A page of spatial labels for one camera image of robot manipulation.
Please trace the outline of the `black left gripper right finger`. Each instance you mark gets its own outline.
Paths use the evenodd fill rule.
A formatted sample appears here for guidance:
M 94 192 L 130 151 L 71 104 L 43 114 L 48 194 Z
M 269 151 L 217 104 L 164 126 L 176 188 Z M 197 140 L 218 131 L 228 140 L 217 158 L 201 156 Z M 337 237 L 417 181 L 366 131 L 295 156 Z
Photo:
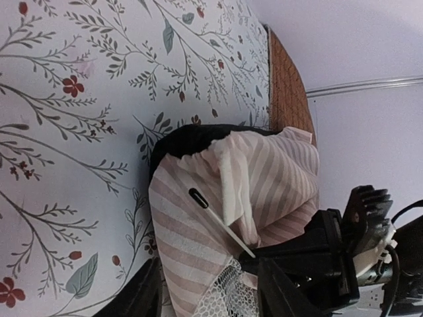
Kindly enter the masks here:
M 332 316 L 332 312 L 312 303 L 308 297 L 307 278 L 284 273 L 273 260 L 260 260 L 258 265 L 260 315 Z M 319 282 L 321 281 L 312 280 L 311 284 Z

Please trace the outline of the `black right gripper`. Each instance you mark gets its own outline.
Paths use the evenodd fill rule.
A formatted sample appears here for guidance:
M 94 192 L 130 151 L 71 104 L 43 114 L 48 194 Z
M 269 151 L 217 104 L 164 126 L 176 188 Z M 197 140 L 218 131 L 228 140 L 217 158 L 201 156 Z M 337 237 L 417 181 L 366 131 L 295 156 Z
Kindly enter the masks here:
M 408 212 L 399 211 L 391 222 Z M 238 258 L 243 270 L 257 274 L 260 260 L 273 260 L 284 273 L 310 277 L 317 283 L 317 305 L 325 309 L 344 308 L 358 301 L 359 285 L 353 259 L 342 238 L 342 216 L 336 209 L 317 211 L 317 239 L 297 237 L 287 242 L 256 248 L 252 258 L 242 252 Z M 384 282 L 384 308 L 422 308 L 422 218 L 395 229 L 391 278 Z

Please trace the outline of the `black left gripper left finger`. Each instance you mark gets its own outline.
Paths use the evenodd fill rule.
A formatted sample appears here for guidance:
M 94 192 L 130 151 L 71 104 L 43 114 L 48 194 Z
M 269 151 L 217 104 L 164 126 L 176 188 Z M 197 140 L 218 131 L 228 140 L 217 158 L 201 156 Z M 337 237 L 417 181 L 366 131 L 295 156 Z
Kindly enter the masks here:
M 162 297 L 161 263 L 151 258 L 94 317 L 160 317 Z

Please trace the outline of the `pink striped pet tent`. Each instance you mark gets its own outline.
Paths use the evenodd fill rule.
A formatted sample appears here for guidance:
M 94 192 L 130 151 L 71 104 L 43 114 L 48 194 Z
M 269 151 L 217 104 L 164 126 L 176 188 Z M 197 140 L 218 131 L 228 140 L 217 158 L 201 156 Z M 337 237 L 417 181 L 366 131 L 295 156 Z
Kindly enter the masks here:
M 166 155 L 149 185 L 165 281 L 177 316 L 257 316 L 242 248 L 189 195 L 196 188 L 249 247 L 303 234 L 317 212 L 319 154 L 311 133 L 231 132 L 196 154 Z

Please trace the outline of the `white tent pole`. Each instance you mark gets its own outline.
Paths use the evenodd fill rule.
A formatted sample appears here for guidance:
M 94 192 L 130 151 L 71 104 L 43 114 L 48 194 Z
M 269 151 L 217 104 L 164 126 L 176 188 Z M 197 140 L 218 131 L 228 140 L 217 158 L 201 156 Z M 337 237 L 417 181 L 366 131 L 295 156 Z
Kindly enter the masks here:
M 206 211 L 208 216 L 219 225 L 252 259 L 255 259 L 256 256 L 253 254 L 251 249 L 233 232 L 233 230 L 226 225 L 219 215 L 210 208 L 209 203 L 204 198 L 204 196 L 196 189 L 190 188 L 188 190 L 190 197 Z

